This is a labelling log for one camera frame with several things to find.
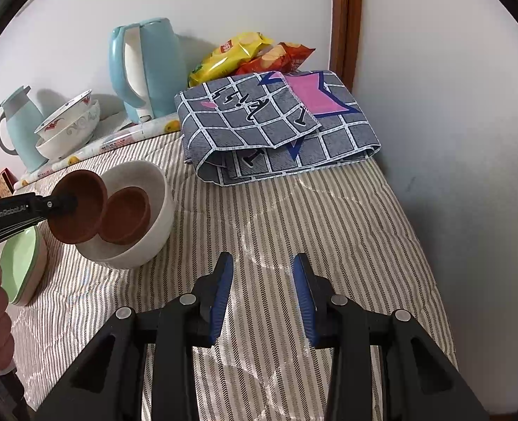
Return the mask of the striped quilted table cover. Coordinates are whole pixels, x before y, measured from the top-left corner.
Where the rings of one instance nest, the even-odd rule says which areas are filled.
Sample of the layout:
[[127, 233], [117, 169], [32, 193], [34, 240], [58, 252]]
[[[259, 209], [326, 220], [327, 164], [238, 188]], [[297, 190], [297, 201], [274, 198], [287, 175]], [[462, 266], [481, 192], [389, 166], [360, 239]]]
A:
[[81, 162], [96, 173], [152, 162], [172, 189], [174, 220], [149, 263], [113, 270], [44, 233], [48, 264], [31, 303], [9, 312], [19, 378], [37, 408], [76, 355], [120, 306], [163, 306], [234, 259], [230, 303], [216, 345], [195, 349], [196, 396], [204, 420], [320, 420], [331, 355], [310, 348], [291, 263], [314, 271], [365, 309], [413, 313], [448, 356], [449, 320], [429, 264], [376, 162], [339, 165], [246, 185], [199, 180], [168, 134]]

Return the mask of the patterned notebook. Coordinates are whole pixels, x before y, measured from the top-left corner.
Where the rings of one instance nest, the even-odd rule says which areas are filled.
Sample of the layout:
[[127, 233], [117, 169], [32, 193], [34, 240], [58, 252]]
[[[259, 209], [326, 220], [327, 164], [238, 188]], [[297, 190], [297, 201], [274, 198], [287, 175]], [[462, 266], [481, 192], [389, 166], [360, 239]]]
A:
[[16, 181], [16, 176], [9, 169], [5, 168], [0, 172], [0, 198], [7, 198], [13, 195]]

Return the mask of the green square plate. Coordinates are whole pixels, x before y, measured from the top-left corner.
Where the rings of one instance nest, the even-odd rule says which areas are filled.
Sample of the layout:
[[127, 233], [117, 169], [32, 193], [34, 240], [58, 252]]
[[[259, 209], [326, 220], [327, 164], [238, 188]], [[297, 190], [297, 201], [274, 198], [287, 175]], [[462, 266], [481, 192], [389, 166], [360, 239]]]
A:
[[24, 289], [29, 270], [34, 267], [38, 253], [38, 230], [29, 227], [9, 238], [0, 254], [2, 288], [9, 302], [16, 302]]

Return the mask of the blue patterned ceramic bowl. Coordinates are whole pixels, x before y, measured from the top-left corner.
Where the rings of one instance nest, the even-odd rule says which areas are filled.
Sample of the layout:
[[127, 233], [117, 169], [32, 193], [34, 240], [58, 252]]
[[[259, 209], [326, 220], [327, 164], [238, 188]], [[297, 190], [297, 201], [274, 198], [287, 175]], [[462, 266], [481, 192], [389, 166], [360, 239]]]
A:
[[60, 108], [47, 117], [34, 130], [34, 134], [40, 137], [43, 141], [47, 141], [56, 135], [59, 131], [65, 129], [81, 117], [92, 105], [92, 90], [88, 89], [67, 103], [64, 103]]

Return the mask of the fruit print plastic sheet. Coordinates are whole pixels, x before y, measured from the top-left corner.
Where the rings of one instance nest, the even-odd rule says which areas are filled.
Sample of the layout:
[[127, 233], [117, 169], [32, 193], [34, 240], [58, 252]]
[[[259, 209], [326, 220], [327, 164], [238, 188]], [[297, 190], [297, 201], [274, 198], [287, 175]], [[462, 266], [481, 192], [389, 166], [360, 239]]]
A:
[[165, 134], [175, 133], [181, 129], [181, 123], [176, 113], [161, 117], [146, 123], [139, 123], [137, 126], [130, 126], [119, 130], [112, 135], [101, 137], [86, 146], [72, 152], [63, 160], [48, 162], [31, 174], [24, 174], [13, 185], [13, 190], [17, 191], [36, 181], [48, 177], [55, 172], [65, 169], [76, 163], [83, 162], [90, 158], [99, 156], [103, 153], [129, 146], [136, 142], [142, 142], [154, 137]]

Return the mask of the brown small bowl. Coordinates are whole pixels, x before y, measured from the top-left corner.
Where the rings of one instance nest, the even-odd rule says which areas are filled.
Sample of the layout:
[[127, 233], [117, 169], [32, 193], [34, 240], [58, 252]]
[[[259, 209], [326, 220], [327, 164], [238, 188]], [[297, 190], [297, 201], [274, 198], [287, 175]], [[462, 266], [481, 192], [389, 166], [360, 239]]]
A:
[[48, 218], [49, 230], [59, 241], [79, 244], [98, 233], [108, 203], [100, 176], [86, 169], [72, 171], [56, 184], [52, 196], [66, 203]]
[[146, 191], [137, 186], [121, 188], [109, 198], [99, 236], [112, 244], [134, 243], [146, 233], [150, 217], [151, 205]]

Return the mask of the brown wooden door frame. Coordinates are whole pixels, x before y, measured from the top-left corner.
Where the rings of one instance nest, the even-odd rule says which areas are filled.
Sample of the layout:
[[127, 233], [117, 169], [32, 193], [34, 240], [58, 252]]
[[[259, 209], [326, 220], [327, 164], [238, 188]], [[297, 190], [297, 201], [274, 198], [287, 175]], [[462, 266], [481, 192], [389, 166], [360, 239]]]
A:
[[360, 42], [363, 0], [332, 0], [330, 69], [352, 88]]

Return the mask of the grey checkered folded cloth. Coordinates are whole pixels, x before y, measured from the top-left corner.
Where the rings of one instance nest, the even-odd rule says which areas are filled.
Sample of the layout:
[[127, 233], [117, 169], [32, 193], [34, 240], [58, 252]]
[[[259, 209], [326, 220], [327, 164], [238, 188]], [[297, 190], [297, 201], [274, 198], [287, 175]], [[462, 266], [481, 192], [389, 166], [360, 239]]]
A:
[[185, 160], [220, 186], [367, 160], [381, 148], [332, 71], [221, 78], [174, 98]]

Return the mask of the light blue electric kettle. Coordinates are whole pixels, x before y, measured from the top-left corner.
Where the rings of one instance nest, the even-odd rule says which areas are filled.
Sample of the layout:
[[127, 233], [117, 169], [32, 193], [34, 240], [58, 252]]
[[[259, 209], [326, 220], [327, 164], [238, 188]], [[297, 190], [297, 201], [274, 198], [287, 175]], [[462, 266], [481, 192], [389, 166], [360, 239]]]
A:
[[115, 28], [109, 40], [109, 77], [132, 123], [174, 113], [174, 96], [186, 88], [188, 71], [170, 20]]

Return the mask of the yellow chips bag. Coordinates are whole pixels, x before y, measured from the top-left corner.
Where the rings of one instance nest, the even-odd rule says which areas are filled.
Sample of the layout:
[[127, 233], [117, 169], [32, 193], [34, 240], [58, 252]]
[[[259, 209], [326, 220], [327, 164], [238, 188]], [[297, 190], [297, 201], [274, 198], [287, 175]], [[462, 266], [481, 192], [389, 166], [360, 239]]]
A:
[[188, 85], [196, 87], [235, 72], [241, 64], [254, 59], [273, 40], [261, 32], [242, 32], [215, 48], [188, 74]]

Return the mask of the large white ceramic bowl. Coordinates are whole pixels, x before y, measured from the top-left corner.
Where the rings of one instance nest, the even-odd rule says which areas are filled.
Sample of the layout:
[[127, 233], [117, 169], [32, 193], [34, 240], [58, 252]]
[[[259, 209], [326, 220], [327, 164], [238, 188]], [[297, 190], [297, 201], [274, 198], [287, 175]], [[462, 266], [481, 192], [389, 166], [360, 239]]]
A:
[[46, 141], [39, 140], [35, 148], [48, 160], [59, 160], [79, 149], [91, 139], [100, 121], [100, 105], [97, 100], [75, 122], [63, 128]]

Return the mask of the light blue thermos jug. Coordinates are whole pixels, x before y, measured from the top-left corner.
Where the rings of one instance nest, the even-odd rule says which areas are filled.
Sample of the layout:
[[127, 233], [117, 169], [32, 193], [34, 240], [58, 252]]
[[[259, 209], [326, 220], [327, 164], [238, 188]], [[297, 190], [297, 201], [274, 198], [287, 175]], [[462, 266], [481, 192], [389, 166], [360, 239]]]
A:
[[6, 129], [13, 149], [4, 145], [0, 136], [0, 148], [8, 155], [18, 156], [28, 172], [36, 171], [47, 159], [38, 151], [36, 144], [39, 136], [35, 133], [45, 117], [36, 104], [29, 98], [30, 86], [19, 87], [0, 103], [0, 123], [6, 121]]

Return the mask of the white floral bowl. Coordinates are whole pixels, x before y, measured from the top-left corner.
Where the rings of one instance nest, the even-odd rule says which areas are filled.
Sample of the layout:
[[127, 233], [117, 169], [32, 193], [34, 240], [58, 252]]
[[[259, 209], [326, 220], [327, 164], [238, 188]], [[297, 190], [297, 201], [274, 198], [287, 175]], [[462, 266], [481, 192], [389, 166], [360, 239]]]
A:
[[164, 247], [172, 230], [175, 205], [164, 171], [145, 161], [124, 162], [100, 175], [109, 196], [121, 188], [135, 186], [148, 194], [151, 216], [148, 230], [136, 242], [117, 245], [105, 242], [98, 235], [76, 244], [87, 260], [107, 268], [128, 270], [152, 260]]

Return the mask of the red chips bag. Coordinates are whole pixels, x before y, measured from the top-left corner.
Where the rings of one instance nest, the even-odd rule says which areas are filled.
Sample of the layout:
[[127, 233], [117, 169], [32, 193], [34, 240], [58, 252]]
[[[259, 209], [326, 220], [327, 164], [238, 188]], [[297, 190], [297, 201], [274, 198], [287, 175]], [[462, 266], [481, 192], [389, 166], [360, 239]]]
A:
[[314, 53], [314, 48], [308, 48], [302, 44], [278, 43], [266, 53], [259, 55], [253, 60], [241, 64], [234, 72], [234, 75], [248, 73], [263, 73], [279, 71], [290, 73], [297, 71], [307, 58]]

